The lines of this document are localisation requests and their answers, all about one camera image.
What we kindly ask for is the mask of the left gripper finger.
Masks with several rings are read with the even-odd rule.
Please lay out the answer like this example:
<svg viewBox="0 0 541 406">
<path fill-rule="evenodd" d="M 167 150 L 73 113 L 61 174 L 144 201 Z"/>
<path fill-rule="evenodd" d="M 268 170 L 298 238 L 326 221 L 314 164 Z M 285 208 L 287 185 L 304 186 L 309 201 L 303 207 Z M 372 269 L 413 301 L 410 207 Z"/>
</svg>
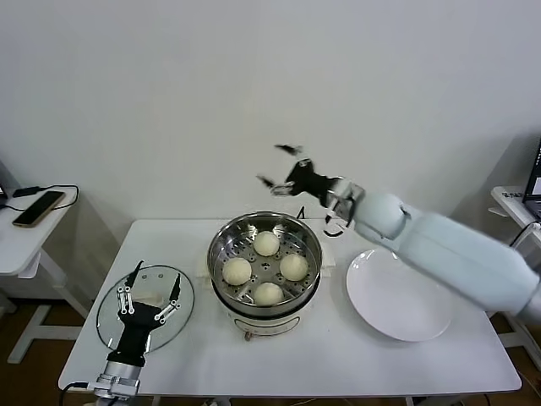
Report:
<svg viewBox="0 0 541 406">
<path fill-rule="evenodd" d="M 121 315 L 134 314 L 132 289 L 143 264 L 144 262 L 140 261 L 135 269 L 127 275 L 125 281 L 117 287 L 117 304 Z"/>
<path fill-rule="evenodd" d="M 177 311 L 182 305 L 179 302 L 179 297 L 181 293 L 181 282 L 182 278 L 180 274 L 177 274 L 175 282 L 173 284 L 172 290 L 169 295 L 169 303 L 167 306 L 162 309 L 158 314 L 155 315 L 154 319 L 159 324 L 164 325 L 167 320 Z"/>
</svg>

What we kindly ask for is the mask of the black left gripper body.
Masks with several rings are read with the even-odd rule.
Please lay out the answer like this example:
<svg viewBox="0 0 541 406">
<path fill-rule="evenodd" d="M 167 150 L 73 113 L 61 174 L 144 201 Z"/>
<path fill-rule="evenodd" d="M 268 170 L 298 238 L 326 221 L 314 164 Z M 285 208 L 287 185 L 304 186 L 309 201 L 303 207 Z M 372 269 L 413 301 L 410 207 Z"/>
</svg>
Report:
<svg viewBox="0 0 541 406">
<path fill-rule="evenodd" d="M 155 319 L 161 308 L 140 302 L 133 302 L 134 313 L 120 313 L 123 332 L 117 347 L 107 356 L 107 360 L 126 365 L 144 365 L 145 349 L 150 333 L 161 323 Z"/>
</svg>

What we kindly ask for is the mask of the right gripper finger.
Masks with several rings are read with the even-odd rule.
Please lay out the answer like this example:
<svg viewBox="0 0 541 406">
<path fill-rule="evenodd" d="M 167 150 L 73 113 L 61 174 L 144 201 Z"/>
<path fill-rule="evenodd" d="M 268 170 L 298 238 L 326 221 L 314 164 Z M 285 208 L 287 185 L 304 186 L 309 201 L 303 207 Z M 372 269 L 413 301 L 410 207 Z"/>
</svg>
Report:
<svg viewBox="0 0 541 406">
<path fill-rule="evenodd" d="M 276 144 L 274 147 L 292 156 L 300 166 L 306 166 L 311 162 L 301 145 Z"/>
<path fill-rule="evenodd" d="M 294 181 L 286 181 L 285 183 L 277 183 L 274 180 L 258 174 L 256 178 L 270 191 L 274 196 L 289 196 L 293 195 L 295 186 Z"/>
</svg>

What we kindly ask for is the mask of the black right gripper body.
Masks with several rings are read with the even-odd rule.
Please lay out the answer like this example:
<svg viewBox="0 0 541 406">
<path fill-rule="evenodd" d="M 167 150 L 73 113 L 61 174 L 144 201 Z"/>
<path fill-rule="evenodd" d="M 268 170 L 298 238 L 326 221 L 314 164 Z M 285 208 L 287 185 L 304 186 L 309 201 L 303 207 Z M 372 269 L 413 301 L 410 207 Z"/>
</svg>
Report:
<svg viewBox="0 0 541 406">
<path fill-rule="evenodd" d="M 310 159 L 298 161 L 287 177 L 292 196 L 307 193 L 316 198 L 323 207 L 329 206 L 329 193 L 335 188 L 339 178 L 328 178 L 315 172 Z"/>
</svg>

